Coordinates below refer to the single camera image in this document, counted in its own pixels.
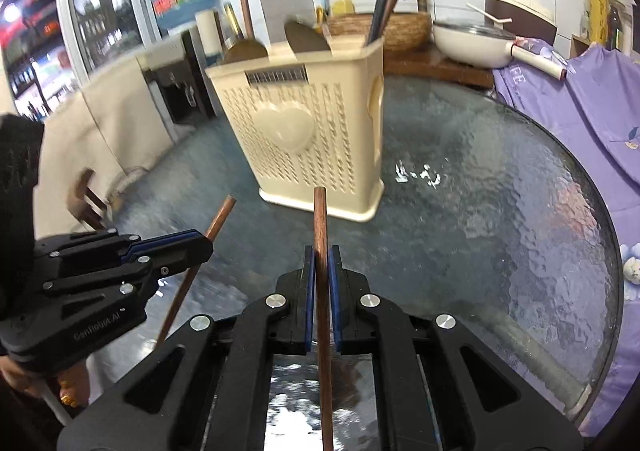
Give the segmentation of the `left hand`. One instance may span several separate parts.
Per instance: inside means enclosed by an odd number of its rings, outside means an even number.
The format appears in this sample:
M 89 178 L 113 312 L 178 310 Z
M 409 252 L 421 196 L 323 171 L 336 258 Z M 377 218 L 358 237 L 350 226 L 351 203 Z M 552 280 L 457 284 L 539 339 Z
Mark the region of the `left hand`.
M 27 372 L 8 356 L 1 357 L 2 379 L 13 389 L 30 397 L 40 398 L 41 388 L 36 375 Z M 81 360 L 67 370 L 47 378 L 52 391 L 58 393 L 63 405 L 78 408 L 89 404 L 90 377 L 87 361 Z

